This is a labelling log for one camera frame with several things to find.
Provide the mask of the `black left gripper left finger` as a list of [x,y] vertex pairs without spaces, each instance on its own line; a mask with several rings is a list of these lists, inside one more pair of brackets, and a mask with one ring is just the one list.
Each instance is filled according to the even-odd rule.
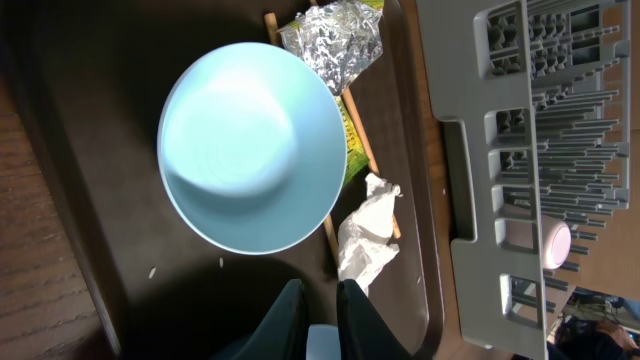
[[214,360],[306,358],[308,305],[300,279],[287,282],[256,330],[212,356]]

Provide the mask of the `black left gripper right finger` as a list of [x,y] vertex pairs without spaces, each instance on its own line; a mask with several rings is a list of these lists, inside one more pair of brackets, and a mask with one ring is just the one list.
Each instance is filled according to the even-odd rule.
[[412,358],[355,280],[339,282],[336,296],[342,360]]

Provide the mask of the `light blue bowl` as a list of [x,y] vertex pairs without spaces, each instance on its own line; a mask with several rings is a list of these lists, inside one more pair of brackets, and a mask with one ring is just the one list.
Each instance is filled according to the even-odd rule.
[[[312,128],[304,140],[295,120]],[[346,130],[333,94],[301,59],[242,42],[190,65],[158,125],[166,193],[183,221],[230,252],[266,255],[312,234],[346,174]]]

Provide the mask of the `pink cup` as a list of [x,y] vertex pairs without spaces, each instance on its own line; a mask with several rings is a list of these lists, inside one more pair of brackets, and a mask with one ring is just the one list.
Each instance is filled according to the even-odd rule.
[[[515,246],[533,248],[533,225],[515,220],[506,220],[506,241]],[[559,268],[567,259],[572,237],[569,226],[562,220],[541,215],[543,269]]]

